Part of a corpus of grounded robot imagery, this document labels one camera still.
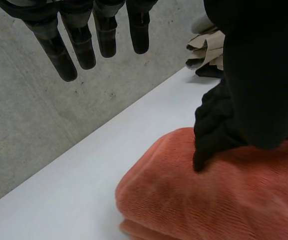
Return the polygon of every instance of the white tabletop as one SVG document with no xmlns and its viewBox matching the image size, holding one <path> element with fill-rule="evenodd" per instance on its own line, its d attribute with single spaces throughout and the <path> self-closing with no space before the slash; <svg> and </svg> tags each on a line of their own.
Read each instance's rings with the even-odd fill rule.
<svg viewBox="0 0 288 240">
<path fill-rule="evenodd" d="M 182 69 L 0 200 L 0 240 L 126 240 L 114 192 L 149 146 L 193 126 L 217 80 Z"/>
</svg>

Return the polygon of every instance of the orange towel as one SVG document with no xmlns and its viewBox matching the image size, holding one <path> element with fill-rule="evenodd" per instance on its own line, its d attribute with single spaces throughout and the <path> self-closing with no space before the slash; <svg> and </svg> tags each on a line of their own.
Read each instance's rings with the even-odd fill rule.
<svg viewBox="0 0 288 240">
<path fill-rule="evenodd" d="M 116 190 L 121 230 L 134 240 L 288 240 L 288 141 L 241 147 L 195 173 L 192 128 L 171 132 Z"/>
</svg>

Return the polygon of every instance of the black fabric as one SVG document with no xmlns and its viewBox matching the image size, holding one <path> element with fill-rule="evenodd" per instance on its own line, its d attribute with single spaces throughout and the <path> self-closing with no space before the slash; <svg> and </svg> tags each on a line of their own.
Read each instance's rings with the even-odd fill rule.
<svg viewBox="0 0 288 240">
<path fill-rule="evenodd" d="M 215 65 L 209 65 L 209 63 L 197 69 L 195 73 L 200 77 L 217 79 L 221 79 L 224 75 L 224 71 L 219 70 Z"/>
<path fill-rule="evenodd" d="M 227 81 L 222 79 L 208 91 L 203 96 L 202 103 L 195 112 L 196 151 L 193 163 L 197 172 L 204 169 L 215 153 L 249 145 L 236 124 Z"/>
<path fill-rule="evenodd" d="M 288 1 L 204 3 L 210 20 L 226 35 L 224 76 L 234 117 L 220 117 L 205 132 L 198 129 L 205 128 L 201 119 L 207 115 L 200 117 L 197 110 L 194 163 L 199 163 L 198 170 L 214 153 L 238 147 L 227 138 L 232 132 L 239 133 L 239 143 L 263 149 L 276 148 L 288 139 Z M 223 111 L 217 105 L 229 105 L 223 99 L 206 102 L 201 109 L 213 116 L 208 117 L 210 122 Z"/>
</svg>

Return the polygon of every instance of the black rubber finger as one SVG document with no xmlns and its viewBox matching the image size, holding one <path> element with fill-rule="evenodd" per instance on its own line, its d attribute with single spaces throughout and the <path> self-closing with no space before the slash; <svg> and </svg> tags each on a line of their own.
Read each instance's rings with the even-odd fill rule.
<svg viewBox="0 0 288 240">
<path fill-rule="evenodd" d="M 61 11 L 61 17 L 79 65 L 86 70 L 92 69 L 96 65 L 92 35 L 87 24 L 90 14 L 91 9 L 75 14 Z"/>
<path fill-rule="evenodd" d="M 129 30 L 134 51 L 144 54 L 149 48 L 149 11 L 157 0 L 127 0 Z"/>
<path fill-rule="evenodd" d="M 71 82 L 77 78 L 77 71 L 57 29 L 57 16 L 43 22 L 24 21 L 34 33 L 60 77 Z"/>
<path fill-rule="evenodd" d="M 125 4 L 125 0 L 95 0 L 93 16 L 100 53 L 104 58 L 111 58 L 116 54 L 115 15 Z"/>
</svg>

